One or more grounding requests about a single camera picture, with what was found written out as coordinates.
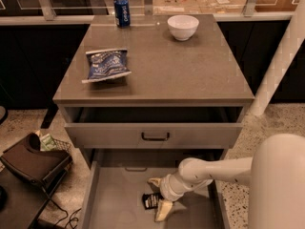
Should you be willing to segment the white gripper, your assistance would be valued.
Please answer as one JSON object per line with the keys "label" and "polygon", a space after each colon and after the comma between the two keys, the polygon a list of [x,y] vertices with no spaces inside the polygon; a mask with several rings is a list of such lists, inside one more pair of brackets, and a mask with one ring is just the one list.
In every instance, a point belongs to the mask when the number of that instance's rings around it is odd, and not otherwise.
{"label": "white gripper", "polygon": [[187,186],[178,173],[168,174],[162,179],[151,177],[148,182],[155,187],[160,186],[160,193],[165,198],[159,200],[154,219],[156,222],[164,221],[173,208],[173,201],[179,200],[188,191]]}

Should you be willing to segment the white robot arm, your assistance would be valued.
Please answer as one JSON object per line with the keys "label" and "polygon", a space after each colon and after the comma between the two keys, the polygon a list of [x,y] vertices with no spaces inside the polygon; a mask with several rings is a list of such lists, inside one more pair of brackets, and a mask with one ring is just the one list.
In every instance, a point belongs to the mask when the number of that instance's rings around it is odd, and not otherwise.
{"label": "white robot arm", "polygon": [[[250,112],[261,115],[305,38],[305,0],[299,0],[289,26],[256,92]],[[252,157],[204,161],[182,160],[177,171],[149,183],[160,189],[155,220],[163,221],[185,193],[212,181],[250,188],[248,229],[305,229],[305,138],[293,134],[268,137]]]}

